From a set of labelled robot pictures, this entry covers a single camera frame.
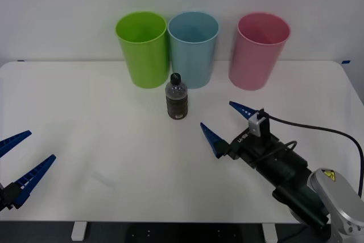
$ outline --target white wall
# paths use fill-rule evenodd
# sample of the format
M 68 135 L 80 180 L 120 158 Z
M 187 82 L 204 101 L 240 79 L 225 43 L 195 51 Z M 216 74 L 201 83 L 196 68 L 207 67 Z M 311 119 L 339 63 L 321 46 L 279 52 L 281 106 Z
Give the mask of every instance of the white wall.
M 0 0 L 0 8 L 3 61 L 120 59 L 114 25 L 135 10 L 213 14 L 221 22 L 217 58 L 227 59 L 239 17 L 269 11 L 292 27 L 281 59 L 350 59 L 346 70 L 364 98 L 364 0 Z

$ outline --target plastic cup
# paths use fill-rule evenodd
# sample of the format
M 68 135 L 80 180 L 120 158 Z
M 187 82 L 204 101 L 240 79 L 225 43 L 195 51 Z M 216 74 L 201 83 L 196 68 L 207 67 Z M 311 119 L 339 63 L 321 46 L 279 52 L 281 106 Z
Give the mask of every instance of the plastic cup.
M 166 20 L 150 11 L 128 14 L 116 25 L 129 74 L 138 87 L 155 88 L 168 77 L 166 30 Z
M 265 86 L 291 30 L 280 17 L 251 13 L 240 19 L 229 78 L 245 90 Z
M 168 22 L 172 69 L 188 88 L 209 82 L 218 30 L 215 18 L 198 11 L 178 14 Z

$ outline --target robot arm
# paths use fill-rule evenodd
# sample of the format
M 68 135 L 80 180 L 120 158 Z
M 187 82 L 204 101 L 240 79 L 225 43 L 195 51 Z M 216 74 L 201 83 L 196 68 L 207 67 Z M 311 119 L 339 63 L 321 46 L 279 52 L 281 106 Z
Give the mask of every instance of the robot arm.
M 31 134 L 30 131 L 25 131 L 0 141 L 0 158 Z M 12 207 L 19 209 L 28 199 L 31 191 L 48 171 L 55 159 L 56 156 L 49 156 L 41 164 L 5 188 L 0 184 L 0 211 L 4 208 L 11 209 Z
M 309 177 L 331 216 L 331 242 L 364 242 L 364 202 L 338 172 L 320 168 Z
M 249 127 L 228 144 L 201 123 L 215 156 L 243 159 L 275 187 L 272 195 L 277 201 L 315 230 L 327 224 L 330 213 L 332 239 L 341 238 L 333 242 L 364 242 L 353 241 L 362 240 L 364 203 L 345 178 L 333 170 L 308 169 L 307 161 L 294 152 L 295 141 L 283 144 L 270 133 L 270 116 L 264 109 L 254 110 L 235 102 L 230 105 L 248 120 Z

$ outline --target bottle cap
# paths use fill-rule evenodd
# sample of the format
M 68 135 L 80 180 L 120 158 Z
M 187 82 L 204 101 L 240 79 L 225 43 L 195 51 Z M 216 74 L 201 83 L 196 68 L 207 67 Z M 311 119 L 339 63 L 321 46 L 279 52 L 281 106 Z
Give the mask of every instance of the bottle cap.
M 171 75 L 171 84 L 179 85 L 181 83 L 181 75 L 179 73 L 172 73 Z

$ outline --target blue cup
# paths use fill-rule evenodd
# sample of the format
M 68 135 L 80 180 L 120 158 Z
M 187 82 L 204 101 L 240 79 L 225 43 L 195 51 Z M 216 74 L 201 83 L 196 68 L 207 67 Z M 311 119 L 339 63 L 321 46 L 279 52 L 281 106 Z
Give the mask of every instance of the blue cup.
M 211 77 L 218 22 L 211 15 L 188 11 L 168 22 L 173 72 L 188 88 L 201 88 Z

